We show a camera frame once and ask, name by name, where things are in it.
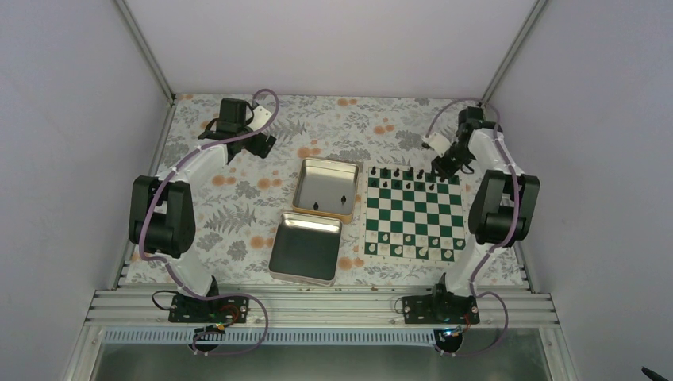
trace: table surface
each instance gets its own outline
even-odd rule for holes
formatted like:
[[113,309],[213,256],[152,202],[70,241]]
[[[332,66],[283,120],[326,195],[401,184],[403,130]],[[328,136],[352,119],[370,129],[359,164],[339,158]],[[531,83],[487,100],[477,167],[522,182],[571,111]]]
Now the table surface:
[[[194,149],[198,134],[217,117],[222,98],[250,95],[182,94],[179,96],[166,141],[160,171]],[[430,169],[431,150],[421,148],[421,135],[448,100],[427,98],[341,98],[280,96],[279,116],[270,128],[278,138],[262,160],[243,151],[199,189],[192,190],[196,237],[185,255],[196,255],[219,283],[288,284],[268,274],[268,261],[276,226],[290,204],[302,160],[309,156],[362,163],[410,165]],[[260,104],[273,110],[273,98]],[[455,131],[460,107],[448,110],[436,129]],[[460,174],[466,210],[479,182],[479,170]],[[447,266],[386,264],[359,257],[360,195],[355,218],[343,228],[335,285],[429,285]],[[163,266],[140,260],[137,247],[131,258],[127,283],[168,283]],[[482,270],[479,284],[523,284],[512,251],[495,258]]]

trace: wall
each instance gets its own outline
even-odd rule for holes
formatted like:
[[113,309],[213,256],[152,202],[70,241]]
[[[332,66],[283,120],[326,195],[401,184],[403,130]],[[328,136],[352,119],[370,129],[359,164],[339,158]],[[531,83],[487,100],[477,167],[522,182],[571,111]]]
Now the wall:
[[497,91],[526,244],[586,380],[673,379],[673,5],[550,2]]
[[4,2],[0,52],[0,369],[58,379],[167,102],[111,1]]
[[535,2],[127,1],[177,92],[434,98],[481,96]]

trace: gray leaf pattern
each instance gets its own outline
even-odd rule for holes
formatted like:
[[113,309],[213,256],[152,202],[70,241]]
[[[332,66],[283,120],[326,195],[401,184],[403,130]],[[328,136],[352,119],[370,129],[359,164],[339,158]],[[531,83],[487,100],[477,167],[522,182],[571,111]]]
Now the gray leaf pattern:
[[360,163],[365,160],[371,160],[369,151],[362,148],[342,149],[338,154],[327,156],[330,160],[342,160],[350,163]]
[[[199,126],[219,112],[222,98],[250,100],[250,95],[187,94],[178,105],[161,160],[165,171],[197,144]],[[268,110],[273,97],[258,100]],[[198,189],[192,189],[196,237],[190,252],[198,255],[218,282],[286,284],[268,273],[280,214],[291,210],[302,159],[307,156],[360,163],[374,160],[429,169],[434,154],[421,147],[421,136],[436,112],[448,101],[428,98],[344,98],[283,95],[279,117],[269,129],[278,141],[266,159],[245,150]],[[447,110],[436,131],[453,135],[461,106]],[[481,179],[460,174],[469,187],[463,193],[469,208]],[[363,257],[358,260],[360,204],[354,220],[344,225],[336,285],[432,285],[446,267],[391,264]],[[170,279],[163,265],[132,259],[126,278],[136,283],[164,283]],[[498,256],[478,279],[482,285],[522,284],[516,256]]]
[[210,232],[207,235],[198,238],[196,247],[209,252],[217,243],[222,242],[222,239],[223,238],[219,234]]
[[250,226],[253,222],[257,222],[255,211],[250,212],[249,206],[246,206],[245,210],[238,205],[233,207],[234,210],[231,210],[223,206],[216,214],[213,214],[205,227],[221,233],[227,230],[227,234],[231,234],[232,231],[238,233],[243,226]]
[[240,261],[248,254],[248,248],[245,247],[245,242],[236,241],[227,249],[227,255],[232,257],[232,260]]
[[171,165],[178,162],[190,151],[189,145],[184,143],[185,138],[176,137],[173,140],[168,140],[166,147],[163,149],[163,159],[161,162],[165,167],[170,167]]
[[250,185],[247,181],[241,181],[236,184],[236,196],[246,197],[246,198],[255,198],[258,197],[262,192],[259,189]]
[[421,144],[423,144],[420,134],[411,133],[409,131],[397,131],[395,133],[395,138],[399,140],[398,147],[405,151],[420,148]]

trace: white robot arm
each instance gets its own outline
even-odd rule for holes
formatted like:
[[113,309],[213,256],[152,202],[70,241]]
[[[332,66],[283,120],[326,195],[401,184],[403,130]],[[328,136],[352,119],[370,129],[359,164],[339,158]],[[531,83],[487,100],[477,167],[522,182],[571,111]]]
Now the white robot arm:
[[[437,152],[433,170],[440,175],[450,177],[472,160],[476,160],[484,174],[470,209],[465,249],[446,274],[447,289],[460,296],[471,294],[471,277],[488,252],[492,260],[515,241],[526,237],[540,188],[536,176],[526,175],[516,165],[505,146],[502,132],[494,133],[493,128],[495,123],[484,121],[480,108],[468,107],[459,114],[454,143],[438,133],[424,137],[425,147]],[[517,176],[517,190],[513,189],[512,170]],[[509,195],[513,200],[514,191],[519,193],[519,205],[503,205],[503,196]],[[494,248],[506,239],[515,207],[519,213],[514,235],[502,247]]]
[[[129,238],[137,244],[149,200],[153,197],[158,184],[174,173],[161,195],[161,201],[168,204],[166,213],[152,215],[145,247],[149,252],[154,252],[154,256],[165,259],[164,264],[170,265],[171,270],[183,283],[183,286],[179,287],[179,292],[186,296],[190,295],[185,289],[205,297],[213,286],[212,275],[194,253],[188,252],[195,234],[194,207],[190,189],[192,187],[198,189],[213,174],[227,165],[242,148],[264,158],[275,143],[274,137],[260,134],[234,144],[218,144],[202,148],[202,145],[212,143],[212,140],[207,139],[219,140],[256,131],[266,125],[271,117],[271,113],[262,106],[253,109],[251,106],[248,107],[246,102],[234,99],[223,99],[220,110],[221,116],[214,119],[200,137],[206,140],[199,140],[196,148],[201,152],[198,155],[192,156],[180,169],[172,167],[156,177],[140,176],[133,184]],[[218,126],[216,131],[210,131],[210,126],[214,122],[220,123],[223,119],[225,122],[222,129]]]

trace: chess board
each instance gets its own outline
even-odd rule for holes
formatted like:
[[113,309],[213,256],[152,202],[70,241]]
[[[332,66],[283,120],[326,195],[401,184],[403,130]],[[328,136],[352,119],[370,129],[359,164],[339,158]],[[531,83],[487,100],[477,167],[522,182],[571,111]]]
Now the chess board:
[[385,262],[453,262],[465,247],[460,179],[366,162],[360,175],[360,255]]

